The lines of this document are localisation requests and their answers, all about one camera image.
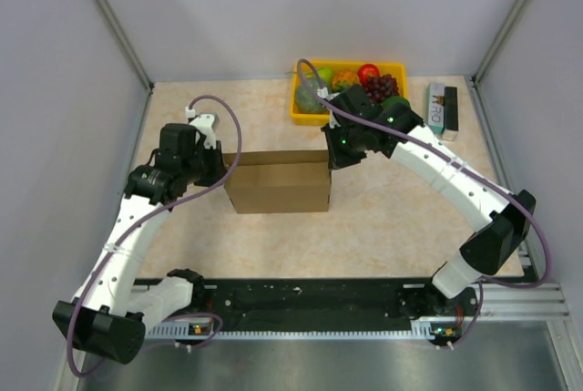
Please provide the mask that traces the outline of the brown cardboard box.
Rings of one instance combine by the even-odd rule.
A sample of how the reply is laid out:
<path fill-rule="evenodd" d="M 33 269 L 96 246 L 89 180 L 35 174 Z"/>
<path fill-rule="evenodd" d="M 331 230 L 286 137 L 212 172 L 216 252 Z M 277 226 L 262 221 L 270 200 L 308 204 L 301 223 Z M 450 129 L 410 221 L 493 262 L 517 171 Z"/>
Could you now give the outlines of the brown cardboard box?
<path fill-rule="evenodd" d="M 332 176 L 327 150 L 271 150 L 223 156 L 235 167 L 225 190 L 238 214 L 327 212 Z"/>

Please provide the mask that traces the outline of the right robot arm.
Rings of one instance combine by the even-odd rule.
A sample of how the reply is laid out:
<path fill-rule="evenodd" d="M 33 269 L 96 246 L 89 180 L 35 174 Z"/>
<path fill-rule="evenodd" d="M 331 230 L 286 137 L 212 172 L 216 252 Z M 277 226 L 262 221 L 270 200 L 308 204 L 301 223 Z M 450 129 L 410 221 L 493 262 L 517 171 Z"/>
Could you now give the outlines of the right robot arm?
<path fill-rule="evenodd" d="M 512 193 L 459 159 L 423 119 L 403 103 L 374 103 L 352 86 L 322 100 L 331 114 L 322 127 L 329 167 L 360 163 L 381 153 L 424 179 L 465 218 L 473 233 L 431 277 L 425 303 L 436 314 L 454 308 L 470 284 L 494 276 L 527 237 L 536 207 L 526 190 Z"/>

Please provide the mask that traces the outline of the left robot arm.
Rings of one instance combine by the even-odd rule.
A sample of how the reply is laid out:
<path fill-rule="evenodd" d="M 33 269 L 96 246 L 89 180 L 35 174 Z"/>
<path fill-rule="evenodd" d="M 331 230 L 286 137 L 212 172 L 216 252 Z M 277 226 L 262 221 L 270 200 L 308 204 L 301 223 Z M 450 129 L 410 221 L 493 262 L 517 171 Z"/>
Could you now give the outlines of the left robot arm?
<path fill-rule="evenodd" d="M 99 258 L 69 302 L 56 304 L 52 318 L 66 338 L 66 352 L 131 362 L 145 336 L 178 310 L 198 314 L 206 306 L 200 276 L 173 270 L 152 293 L 132 288 L 159 228 L 189 186 L 216 189 L 226 174 L 213 113 L 170 123 L 148 161 L 128 175 L 113 229 Z"/>

